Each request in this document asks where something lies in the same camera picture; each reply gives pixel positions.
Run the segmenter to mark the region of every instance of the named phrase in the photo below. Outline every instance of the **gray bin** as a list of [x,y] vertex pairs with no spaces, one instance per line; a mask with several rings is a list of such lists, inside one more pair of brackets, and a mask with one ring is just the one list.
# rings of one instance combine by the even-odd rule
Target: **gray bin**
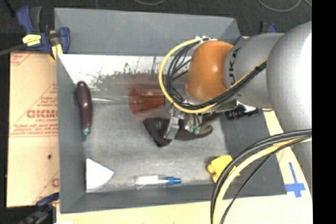
[[[234,44],[239,37],[239,30],[233,18],[216,16],[56,8],[55,28],[58,29],[61,26],[69,27],[71,32],[70,50],[65,56],[68,60],[71,60],[74,54],[120,57],[164,56],[175,45],[193,39],[195,36],[206,35],[231,44]],[[71,67],[58,59],[57,70],[60,211],[62,213],[210,200],[214,184],[211,181],[211,175],[206,171],[206,164],[219,155],[230,153],[235,156],[250,143],[269,135],[263,115],[235,122],[228,122],[223,117],[216,123],[217,132],[211,134],[212,137],[209,136],[207,140],[173,141],[167,147],[158,149],[151,141],[149,134],[146,134],[140,116],[132,118],[132,116],[117,113],[117,111],[125,110],[127,105],[114,106],[114,108],[109,108],[111,110],[96,106],[93,116],[94,130],[88,137],[89,141],[83,142]],[[109,121],[111,115],[114,115],[115,122]],[[134,139],[129,143],[127,141],[127,137],[132,137],[127,134],[134,134],[134,128],[138,128],[141,133],[141,139],[135,146]],[[111,129],[114,133],[120,132],[123,139],[118,140],[118,136],[108,136]],[[248,137],[244,136],[246,131],[249,133]],[[99,145],[103,145],[104,142],[107,144],[104,145],[106,152],[109,149],[111,152],[116,151],[120,147],[123,147],[123,150],[118,155],[106,154],[103,150],[99,150]],[[148,159],[142,162],[142,166],[137,164],[138,170],[134,171],[134,165],[131,164],[132,153],[136,154],[134,149],[137,146],[139,154],[147,156]],[[164,174],[165,161],[172,160],[174,154],[179,162],[176,170],[172,170],[172,166],[168,169],[168,175],[181,177],[180,186],[146,190],[132,188],[130,178],[138,173],[152,171],[152,174]],[[95,161],[98,159],[101,164],[109,166],[115,172],[110,184],[96,193],[85,191],[85,159],[87,157]],[[188,172],[183,174],[183,167],[186,166],[189,166]],[[276,160],[270,160],[263,168],[260,175],[256,174],[255,180],[247,185],[243,194],[286,193]],[[121,184],[121,187],[114,188],[113,179],[122,180],[123,176],[127,177],[128,183],[124,187]],[[243,179],[244,176],[233,184],[228,197],[238,190]],[[260,184],[260,180],[263,180],[266,185]]]

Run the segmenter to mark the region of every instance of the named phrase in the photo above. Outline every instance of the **black object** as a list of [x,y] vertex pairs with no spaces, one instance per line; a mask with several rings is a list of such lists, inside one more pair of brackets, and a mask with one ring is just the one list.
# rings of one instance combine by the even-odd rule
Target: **black object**
[[[218,115],[209,115],[203,116],[204,120],[201,126],[207,124],[209,121],[215,119],[218,117]],[[163,119],[163,118],[148,118],[143,121],[143,124],[145,125],[147,131],[149,134],[153,137],[155,143],[159,147],[167,146],[171,143],[171,139],[165,139],[164,132],[167,130],[169,120]],[[188,132],[185,130],[185,122],[184,120],[180,120],[180,128],[175,136],[176,140],[180,141],[189,141],[194,140],[198,138],[203,138],[208,135],[210,135],[213,131],[213,128],[208,128],[208,131],[202,133],[202,134],[194,134],[193,132]]]
[[9,9],[9,11],[11,12],[11,16],[15,17],[15,10],[13,9],[13,7],[11,6],[11,4],[9,3],[8,0],[4,0],[7,8]]
[[258,109],[245,112],[245,107],[239,104],[235,109],[225,112],[225,115],[228,120],[237,120],[243,116],[251,116],[258,113],[259,113]]

